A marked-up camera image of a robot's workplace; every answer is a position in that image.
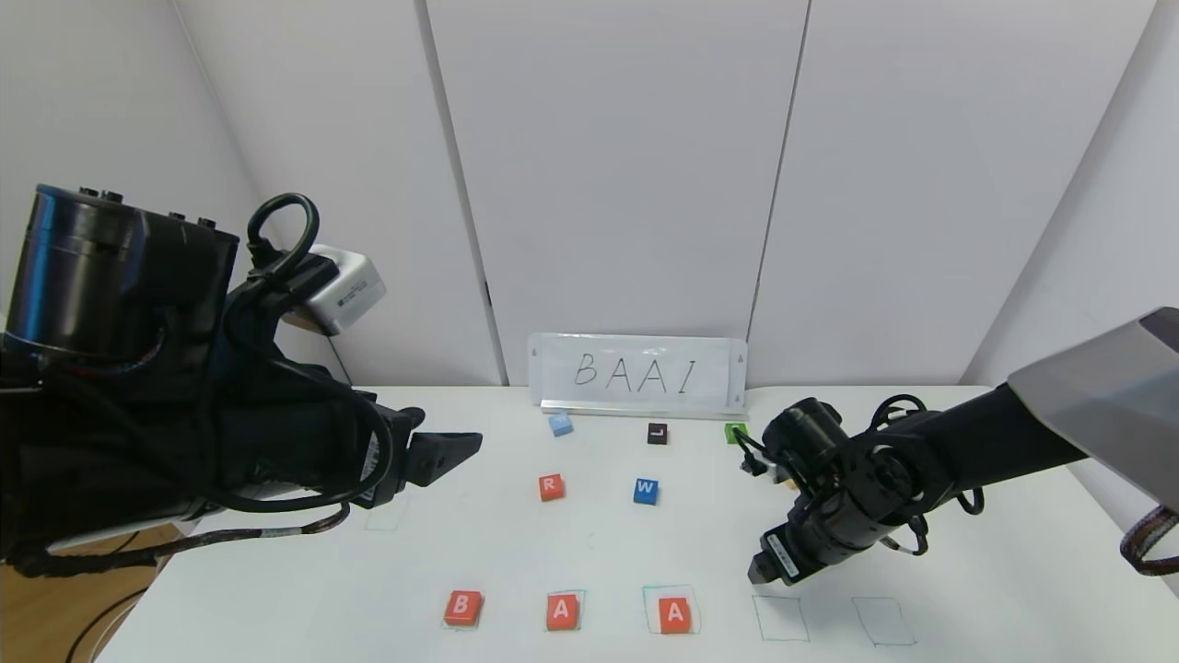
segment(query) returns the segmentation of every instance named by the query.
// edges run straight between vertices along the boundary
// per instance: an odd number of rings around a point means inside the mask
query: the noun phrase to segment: green block
[[[744,424],[742,424],[740,421],[730,421],[729,424],[725,424],[725,439],[729,440],[730,445],[737,444],[737,438],[733,436],[733,429],[740,431],[742,433],[749,435],[749,428],[746,428]]]

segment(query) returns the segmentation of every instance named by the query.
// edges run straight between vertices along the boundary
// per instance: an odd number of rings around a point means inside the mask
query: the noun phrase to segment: letter b block
[[[469,591],[450,592],[442,621],[452,626],[474,626],[479,623],[479,611],[483,608],[483,595]]]

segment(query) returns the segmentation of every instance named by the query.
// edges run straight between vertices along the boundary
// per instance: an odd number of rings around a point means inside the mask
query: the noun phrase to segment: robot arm
[[[890,419],[904,401],[915,409]],[[1159,309],[1030,365],[946,412],[890,399],[854,436],[830,406],[806,399],[771,421],[762,441],[745,440],[801,495],[786,523],[762,536],[753,583],[796,584],[876,543],[922,554],[924,513],[950,500],[980,513],[983,486],[1086,457],[1160,504],[1124,539],[1126,559],[1146,575],[1175,572],[1179,558],[1144,556],[1179,523],[1179,310]],[[746,466],[750,455],[746,448]],[[904,525],[917,536],[915,551],[889,537]]]
[[[261,236],[302,206],[298,244]],[[37,188],[0,346],[0,562],[70,576],[199,545],[315,533],[348,505],[429,485],[480,447],[477,433],[415,433],[327,369],[285,359],[279,319],[340,332],[383,294],[367,258],[312,245],[318,211],[288,193],[250,219],[255,269],[226,295],[238,238],[123,204],[118,193]],[[266,499],[296,487],[315,497]],[[232,508],[340,505],[304,527],[236,530],[112,556],[48,551]]]

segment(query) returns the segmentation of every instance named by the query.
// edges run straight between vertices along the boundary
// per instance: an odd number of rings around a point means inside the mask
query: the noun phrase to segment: white table
[[[1121,533],[1065,468],[987,488],[980,517],[934,512],[924,557],[876,546],[795,587],[752,586],[758,536],[796,493],[740,472],[720,422],[671,420],[660,447],[647,420],[574,416],[554,439],[522,388],[374,390],[424,407],[422,429],[482,432],[482,451],[328,533],[178,556],[100,661],[1179,661],[1179,599],[1120,558]],[[946,408],[983,389],[753,389],[750,429],[815,395],[858,431],[898,390]],[[536,479],[554,472],[567,497],[541,503]],[[638,477],[660,481],[658,506],[632,501]],[[200,530],[327,512],[225,513]],[[652,585],[690,586],[674,591],[691,595],[698,634],[648,632]],[[474,631],[442,624],[456,589],[486,596]],[[586,592],[581,629],[546,632],[546,593],[566,589]]]

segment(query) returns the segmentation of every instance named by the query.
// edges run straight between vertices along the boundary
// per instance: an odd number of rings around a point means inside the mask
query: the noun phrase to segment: white wall
[[[320,208],[389,294],[336,346],[357,385],[499,385],[477,252],[408,0],[177,2],[266,195]]]
[[[815,0],[750,383],[957,381],[1152,5]]]
[[[1002,382],[1045,355],[1179,304],[1177,182],[1179,2],[1164,0],[964,381]],[[1124,530],[1154,506],[1095,461],[1073,471]],[[1171,541],[1164,551],[1179,553],[1179,537]],[[1168,583],[1179,592],[1179,579]]]
[[[432,0],[513,385],[534,332],[744,337],[806,0]]]
[[[162,0],[0,2],[0,310],[39,183],[119,191],[238,235],[262,202]],[[338,370],[322,337],[281,344]]]

